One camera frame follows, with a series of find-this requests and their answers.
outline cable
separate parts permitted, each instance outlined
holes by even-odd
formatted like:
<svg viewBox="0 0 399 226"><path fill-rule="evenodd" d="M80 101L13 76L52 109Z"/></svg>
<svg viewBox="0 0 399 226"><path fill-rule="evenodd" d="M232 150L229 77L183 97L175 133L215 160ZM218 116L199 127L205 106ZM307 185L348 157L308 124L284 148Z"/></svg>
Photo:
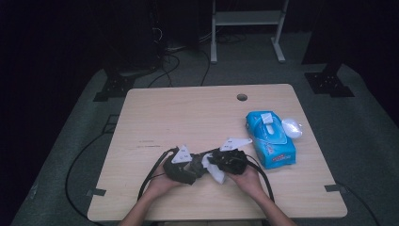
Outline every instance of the cable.
<svg viewBox="0 0 399 226"><path fill-rule="evenodd" d="M172 79L170 78L170 75L169 75L169 72L167 72L166 70L165 70L165 67L164 67L164 64L162 64L162 71L164 71L164 73L166 73L167 74L167 77L168 77L168 80L169 80L169 85L168 85L168 87L173 87L173 84L172 84Z"/></svg>
<svg viewBox="0 0 399 226"><path fill-rule="evenodd" d="M232 5L232 2L233 2L233 0L231 0L229 2L229 5L227 6L227 8L225 8L223 11L235 11L237 9L237 7L238 7L239 1L240 0L236 0L235 1L235 6L233 7L233 9L231 9L231 5ZM216 30L216 34L219 31L221 31L223 29L223 27L224 26L218 26L218 29ZM212 32L209 32L208 34L204 35L203 37L200 37L199 38L199 43L202 43L202 42L205 42L206 40L209 40L212 37L211 35L212 35Z"/></svg>
<svg viewBox="0 0 399 226"><path fill-rule="evenodd" d="M380 223L378 222L378 219L376 218L375 214L373 213L372 209L370 206L362 199L358 194L356 194L349 186L335 180L335 183L337 183L340 186L343 186L346 190L348 190L350 193L352 193L362 204L363 206L367 209L367 211L370 213L372 216L373 220L375 221L375 225L379 226Z"/></svg>
<svg viewBox="0 0 399 226"><path fill-rule="evenodd" d="M246 160L243 160L243 159L238 158L238 157L232 157L232 159L235 159L235 160L238 160L238 161L242 161L242 162L247 163L248 165L250 165L251 167L253 167L255 170L257 170L257 171L262 175L263 180L264 180L264 183L266 184L266 187L267 187L267 191L269 192L270 200L273 201L273 202L275 202L274 195L273 195L273 190L272 190L272 186L270 185L270 182L269 182L269 179L267 178L266 173L264 173L264 171L263 171L262 168L260 167L258 161L256 161L255 158L253 158L252 156L251 156L251 158L256 162L256 164L253 163L253 162L251 162L251 161L249 161L249 160L247 160L247 159L246 159Z"/></svg>
<svg viewBox="0 0 399 226"><path fill-rule="evenodd" d="M211 67L211 59L208 57L208 55L203 50L201 50L201 51L205 54L205 56L206 56L206 58L208 60L208 67L206 68L205 75L202 77L202 81L200 82L200 86L202 87L203 86L203 82L205 81L205 77L206 77L206 75L209 72L209 68Z"/></svg>
<svg viewBox="0 0 399 226"><path fill-rule="evenodd" d="M164 173L164 172L163 172L163 173L161 173L161 174L158 174L158 175L152 176L152 177L151 177L151 179L153 179L153 178L155 178L155 177L162 176L162 175L166 175L166 173Z"/></svg>
<svg viewBox="0 0 399 226"><path fill-rule="evenodd" d="M147 175L146 179L144 179L143 184L141 184L141 188L138 191L138 196L137 196L137 200L139 200L141 198L141 196L143 195L144 192L144 188L146 188L147 183L156 176L152 176L153 173L155 172L155 170L159 167L159 165L162 163L162 161L164 160L164 158L168 155L168 153L173 153L172 149L168 150L164 153L162 153L162 155L158 158L158 160L156 161L156 163L153 165L152 169L150 170L149 174Z"/></svg>
<svg viewBox="0 0 399 226"><path fill-rule="evenodd" d="M162 39L162 37L164 36L164 34L162 33L162 30L159 29L158 27L153 27L152 30L159 31L159 39L158 39L158 41L160 41Z"/></svg>
<svg viewBox="0 0 399 226"><path fill-rule="evenodd" d="M256 161L256 159L255 159L254 157L252 157L252 156L249 155L249 154L246 154L246 156L249 157L249 158L251 158L251 159L256 163L256 165L258 165L259 168L261 167L261 165L259 164L259 162Z"/></svg>
<svg viewBox="0 0 399 226"><path fill-rule="evenodd" d="M156 80L158 80L159 78L161 78L161 77L163 77L163 76L165 76L165 75L167 75L167 76L169 77L169 73L173 72L173 71L174 71L175 69L177 69L177 67L180 65L180 60L179 60L178 57L176 57L176 56L174 56L174 55L168 55L168 56L174 57L174 58L177 60L176 66L174 66L170 71L164 72L163 74L161 74L161 75L157 76L156 78L154 78L154 79L150 82L150 84L147 86L147 88L150 88L150 87L152 86L152 84L153 84L154 82L156 82Z"/></svg>
<svg viewBox="0 0 399 226"><path fill-rule="evenodd" d="M68 181L70 179L70 175L71 175L71 171L73 169L73 166L75 165L76 161L79 159L79 157L82 155L82 153L85 152L85 150L92 144L94 143L96 140L98 140L99 138L101 138L104 134L109 134L110 131L113 131L115 129L115 127L112 127L106 131L103 131L102 133L100 133L97 137L95 137L91 142L89 142L80 152L79 154L73 159L72 164L70 165L70 168L68 169L68 173L67 173L67 178L65 179L65 195L67 196L67 200L70 203L71 207L74 209L74 211L76 213L78 213L80 216L82 216L83 218L87 219L88 221L96 224L96 225L103 225L101 223L98 222L94 222L91 221L88 216L86 216L85 214L83 214L80 210L77 209L77 207L73 204L73 201L70 197L70 193L68 191Z"/></svg>

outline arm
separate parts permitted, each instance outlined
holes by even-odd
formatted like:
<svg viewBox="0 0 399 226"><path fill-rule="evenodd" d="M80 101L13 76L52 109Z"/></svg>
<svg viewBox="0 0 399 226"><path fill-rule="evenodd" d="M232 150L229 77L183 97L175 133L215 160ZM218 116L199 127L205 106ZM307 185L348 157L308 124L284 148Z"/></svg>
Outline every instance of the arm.
<svg viewBox="0 0 399 226"><path fill-rule="evenodd" d="M120 222L120 226L136 226L141 225L147 215L148 210L152 203L162 195L166 194L175 186L181 183L170 180L164 174L164 167L161 164L154 172L154 178L151 179L146 191L141 198L137 201L135 206L129 211L126 217Z"/></svg>
<svg viewBox="0 0 399 226"><path fill-rule="evenodd" d="M240 189L247 193L249 197L259 205L259 207L261 207L271 225L296 225L263 191L257 170L252 167L247 167L241 175L228 173L228 176L231 177Z"/></svg>

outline tissue box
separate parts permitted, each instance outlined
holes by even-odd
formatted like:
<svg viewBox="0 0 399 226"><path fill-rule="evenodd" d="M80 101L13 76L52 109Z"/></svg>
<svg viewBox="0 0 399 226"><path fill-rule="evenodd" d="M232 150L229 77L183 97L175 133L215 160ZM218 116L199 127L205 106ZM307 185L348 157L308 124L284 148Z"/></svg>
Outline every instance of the tissue box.
<svg viewBox="0 0 399 226"><path fill-rule="evenodd" d="M295 163L295 145L285 135L281 120L273 111L249 112L247 130L256 154L266 169Z"/></svg>

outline floor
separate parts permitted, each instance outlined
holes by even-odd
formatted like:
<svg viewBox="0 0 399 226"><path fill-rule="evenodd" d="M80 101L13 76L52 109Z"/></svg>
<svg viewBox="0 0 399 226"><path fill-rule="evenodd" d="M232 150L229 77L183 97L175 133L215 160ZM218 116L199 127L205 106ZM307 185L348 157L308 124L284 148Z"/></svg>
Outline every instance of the floor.
<svg viewBox="0 0 399 226"><path fill-rule="evenodd" d="M164 57L164 69L137 78L134 89L161 87L291 84L305 111L327 164L343 184L348 208L344 218L295 219L298 225L395 225L399 222L399 130L366 88L361 76L343 65L338 76L354 97L314 94L304 73L325 65L302 65L310 33L288 33L280 45L286 62L278 63L272 34L240 35L235 44L217 46L218 62L209 64L210 44ZM85 218L123 97L93 102L106 81L93 74L59 134L53 150L12 225L94 225ZM101 222L117 225L117 222ZM165 225L262 225L245 222L166 222Z"/></svg>

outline white tissue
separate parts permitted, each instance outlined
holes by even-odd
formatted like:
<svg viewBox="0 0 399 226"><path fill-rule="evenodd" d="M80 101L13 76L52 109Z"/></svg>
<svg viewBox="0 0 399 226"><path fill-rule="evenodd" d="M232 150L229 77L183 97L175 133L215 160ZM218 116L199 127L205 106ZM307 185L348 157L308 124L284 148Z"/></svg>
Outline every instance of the white tissue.
<svg viewBox="0 0 399 226"><path fill-rule="evenodd" d="M211 164L208 160L208 157L212 157L212 154L208 153L203 156L202 165L209 171L209 173L211 173L212 177L214 177L214 179L222 185L226 180L226 174L224 171L220 170L217 165Z"/></svg>

